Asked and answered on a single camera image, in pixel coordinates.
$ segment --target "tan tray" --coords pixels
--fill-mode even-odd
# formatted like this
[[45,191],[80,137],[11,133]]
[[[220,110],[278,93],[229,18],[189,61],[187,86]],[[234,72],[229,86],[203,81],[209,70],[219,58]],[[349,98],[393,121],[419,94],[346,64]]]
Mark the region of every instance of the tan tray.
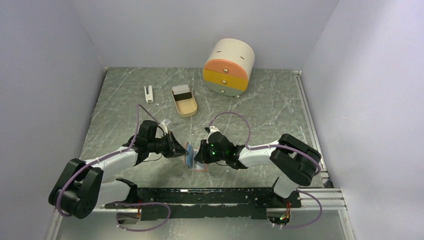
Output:
[[175,102],[176,111],[182,118],[195,115],[198,111],[198,104],[193,95],[192,88],[186,85],[174,86],[171,90]]

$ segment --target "yellow drawer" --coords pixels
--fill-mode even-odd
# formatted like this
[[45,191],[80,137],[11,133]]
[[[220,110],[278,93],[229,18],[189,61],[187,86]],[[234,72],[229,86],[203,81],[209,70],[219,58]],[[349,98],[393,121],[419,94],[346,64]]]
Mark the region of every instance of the yellow drawer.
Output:
[[208,69],[203,69],[203,79],[214,84],[241,90],[243,92],[246,91],[249,84],[249,80],[247,79],[229,76],[227,74],[211,71]]

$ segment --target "robotic arm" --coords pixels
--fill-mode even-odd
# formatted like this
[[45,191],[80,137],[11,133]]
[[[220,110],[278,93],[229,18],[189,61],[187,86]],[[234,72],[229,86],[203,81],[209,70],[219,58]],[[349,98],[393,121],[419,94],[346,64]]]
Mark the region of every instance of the robotic arm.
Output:
[[164,135],[156,138],[157,129],[160,127],[155,121],[145,120],[139,127],[136,139],[131,149],[123,152],[130,146],[133,137],[118,149],[120,154],[99,162],[99,158],[82,161],[74,158],[70,160],[56,185],[51,191],[48,202],[56,206],[59,192],[66,182],[84,165],[97,161],[83,171],[75,181],[66,189],[60,207],[75,216],[83,219],[92,212],[94,207],[112,202],[137,202],[137,185],[123,178],[112,182],[107,181],[120,170],[136,166],[149,157],[149,153],[162,154],[165,158],[173,158],[187,154],[187,151],[175,139],[171,131],[163,132]]
[[[209,134],[200,142],[195,161],[203,164],[225,161],[233,169],[275,164],[282,175],[275,181],[272,191],[281,198],[288,198],[299,186],[309,186],[319,169],[321,154],[290,134],[285,133],[277,141],[247,149],[244,145],[231,143],[214,126],[205,130]],[[275,146],[287,146],[288,149]],[[289,154],[294,151],[303,154],[291,157]]]

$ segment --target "gray wall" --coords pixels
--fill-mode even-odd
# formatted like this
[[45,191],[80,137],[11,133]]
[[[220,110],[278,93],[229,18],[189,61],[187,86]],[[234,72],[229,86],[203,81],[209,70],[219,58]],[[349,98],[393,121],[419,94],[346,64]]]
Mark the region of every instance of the gray wall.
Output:
[[300,70],[338,0],[72,0],[105,66],[203,67],[236,38],[255,67]]
[[303,69],[358,240],[424,239],[424,2],[341,0]]
[[67,0],[0,1],[0,239],[43,239],[104,76]]

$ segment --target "marble tabletop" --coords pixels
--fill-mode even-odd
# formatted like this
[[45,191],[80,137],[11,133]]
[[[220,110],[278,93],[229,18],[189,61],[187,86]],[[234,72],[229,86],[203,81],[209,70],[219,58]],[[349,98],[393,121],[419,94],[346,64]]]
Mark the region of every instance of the marble tabletop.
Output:
[[[192,87],[198,108],[188,118],[177,114],[171,88]],[[153,86],[153,103],[146,103],[144,86]],[[240,98],[209,91],[201,68],[110,67],[95,106],[81,153],[87,160],[118,149],[134,134],[136,104],[144,105],[159,121],[171,120],[168,130],[184,145],[198,148],[207,136],[204,127],[218,113],[233,111],[244,115],[251,125],[249,145],[278,140],[289,133],[312,146],[310,130],[291,70],[254,69],[248,88]],[[150,117],[140,110],[140,122]],[[244,144],[248,129],[235,115],[220,116],[214,125],[234,144]],[[139,187],[271,187],[282,172],[275,165],[258,165],[235,170],[209,164],[207,172],[188,169],[182,157],[161,158],[127,168],[115,177],[125,178]],[[319,175],[310,187],[322,188]]]

